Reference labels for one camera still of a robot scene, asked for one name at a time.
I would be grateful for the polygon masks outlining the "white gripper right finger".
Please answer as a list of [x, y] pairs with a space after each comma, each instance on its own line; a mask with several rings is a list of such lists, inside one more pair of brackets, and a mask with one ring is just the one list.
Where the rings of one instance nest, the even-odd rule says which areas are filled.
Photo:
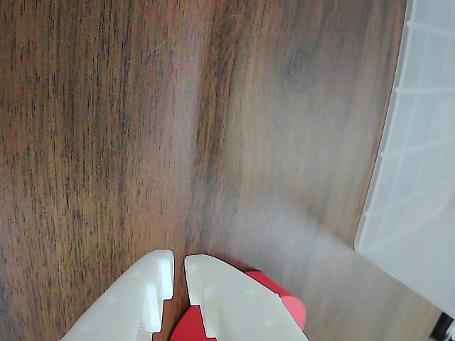
[[243, 272], [214, 256], [184, 261], [191, 308], [183, 333], [192, 340], [306, 340], [306, 309], [260, 271]]

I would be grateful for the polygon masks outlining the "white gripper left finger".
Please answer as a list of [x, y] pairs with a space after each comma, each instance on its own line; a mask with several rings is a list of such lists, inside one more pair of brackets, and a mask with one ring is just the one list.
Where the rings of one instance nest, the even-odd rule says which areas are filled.
[[64, 340], [152, 340], [164, 302], [173, 298], [174, 255], [149, 252], [131, 265], [77, 320]]

